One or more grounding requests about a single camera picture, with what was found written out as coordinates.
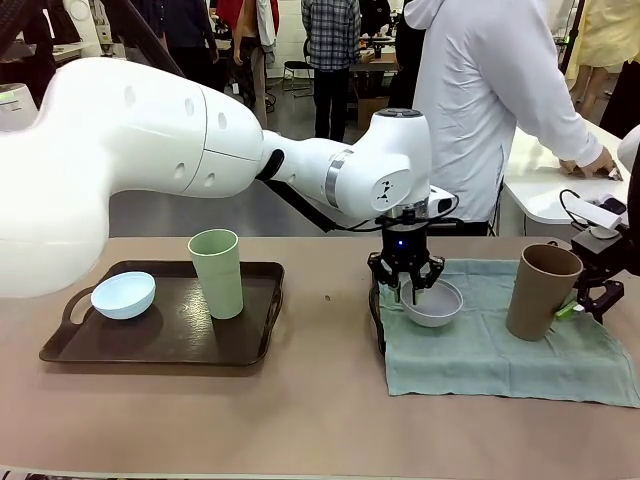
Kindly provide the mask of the person left hand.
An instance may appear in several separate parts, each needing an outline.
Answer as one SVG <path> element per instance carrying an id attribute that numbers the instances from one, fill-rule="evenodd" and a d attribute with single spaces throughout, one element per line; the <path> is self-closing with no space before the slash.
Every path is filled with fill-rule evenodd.
<path id="1" fill-rule="evenodd" d="M 606 147 L 602 148 L 596 160 L 586 166 L 579 166 L 575 161 L 559 161 L 561 169 L 571 176 L 590 178 L 594 176 L 606 177 L 616 170 L 615 162 Z"/>

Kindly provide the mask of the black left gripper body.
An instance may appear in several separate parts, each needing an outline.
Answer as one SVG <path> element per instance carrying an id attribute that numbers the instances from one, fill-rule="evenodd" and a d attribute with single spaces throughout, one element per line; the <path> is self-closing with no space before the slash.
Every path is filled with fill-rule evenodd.
<path id="1" fill-rule="evenodd" d="M 411 224 L 399 219 L 381 220 L 383 263 L 393 273 L 419 273 L 428 263 L 426 221 Z"/>

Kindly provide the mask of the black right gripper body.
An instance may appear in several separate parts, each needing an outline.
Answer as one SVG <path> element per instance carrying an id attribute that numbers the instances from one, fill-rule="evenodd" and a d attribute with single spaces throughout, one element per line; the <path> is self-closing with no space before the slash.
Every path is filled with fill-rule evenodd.
<path id="1" fill-rule="evenodd" d="M 598 238 L 593 230 L 584 230 L 571 239 L 571 252 L 583 264 L 576 289 L 602 286 L 625 269 L 625 237 L 617 232 L 611 238 Z"/>

